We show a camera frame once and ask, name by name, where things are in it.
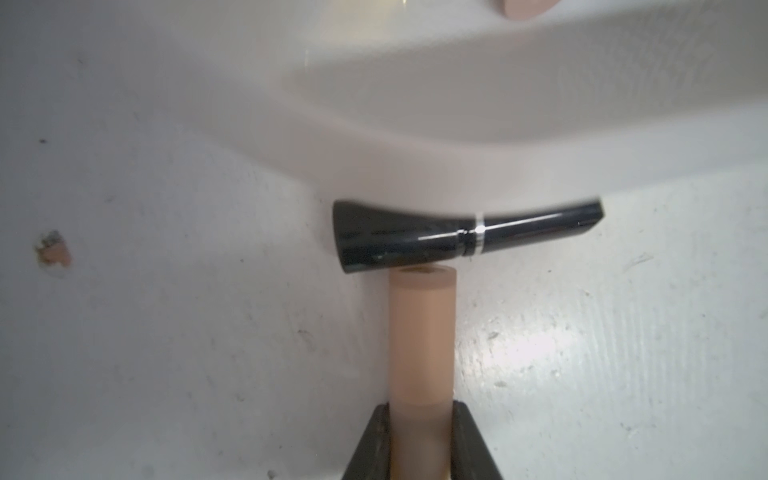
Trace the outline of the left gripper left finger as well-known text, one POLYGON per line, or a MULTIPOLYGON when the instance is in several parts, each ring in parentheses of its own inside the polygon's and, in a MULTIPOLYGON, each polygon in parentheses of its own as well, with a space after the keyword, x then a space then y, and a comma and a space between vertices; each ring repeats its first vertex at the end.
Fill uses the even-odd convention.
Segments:
POLYGON ((374 408, 341 479, 389 480, 390 468, 390 412, 388 404, 381 404, 374 408))

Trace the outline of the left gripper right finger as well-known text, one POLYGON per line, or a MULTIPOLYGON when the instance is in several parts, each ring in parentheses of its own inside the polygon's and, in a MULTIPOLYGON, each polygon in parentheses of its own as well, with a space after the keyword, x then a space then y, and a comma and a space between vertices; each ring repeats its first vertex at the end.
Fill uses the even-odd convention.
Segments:
POLYGON ((454 400, 451 431, 453 480, 502 480, 503 477, 466 403, 454 400))

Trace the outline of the beige lipstick tube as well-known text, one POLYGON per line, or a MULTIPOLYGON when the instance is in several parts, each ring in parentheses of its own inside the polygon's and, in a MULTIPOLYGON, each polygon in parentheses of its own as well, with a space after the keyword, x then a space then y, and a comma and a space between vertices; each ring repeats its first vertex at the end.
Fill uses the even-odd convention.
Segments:
POLYGON ((450 477, 457 272, 389 273, 390 477, 450 477))

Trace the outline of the slim black lipstick tube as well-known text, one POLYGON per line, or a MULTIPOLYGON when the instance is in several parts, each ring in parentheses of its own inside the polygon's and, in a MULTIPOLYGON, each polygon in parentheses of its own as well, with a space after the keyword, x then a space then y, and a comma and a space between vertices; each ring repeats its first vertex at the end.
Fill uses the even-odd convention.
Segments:
POLYGON ((337 201, 332 223, 345 273, 472 257, 582 234, 604 218, 600 200, 515 215, 437 217, 337 201))

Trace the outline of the white plastic storage box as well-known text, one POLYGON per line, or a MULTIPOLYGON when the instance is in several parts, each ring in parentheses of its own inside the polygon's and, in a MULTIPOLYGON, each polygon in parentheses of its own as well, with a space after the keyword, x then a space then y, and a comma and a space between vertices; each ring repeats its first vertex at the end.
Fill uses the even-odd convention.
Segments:
POLYGON ((338 197, 568 203, 767 157, 763 1, 135 1, 188 120, 338 197))

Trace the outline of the clear pink lip gloss tube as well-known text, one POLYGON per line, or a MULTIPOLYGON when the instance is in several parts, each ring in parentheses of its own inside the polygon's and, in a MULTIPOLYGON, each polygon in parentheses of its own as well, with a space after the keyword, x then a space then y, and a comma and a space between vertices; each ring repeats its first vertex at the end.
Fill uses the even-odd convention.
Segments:
POLYGON ((513 21, 527 21, 554 8, 560 0, 502 0, 502 12, 513 21))

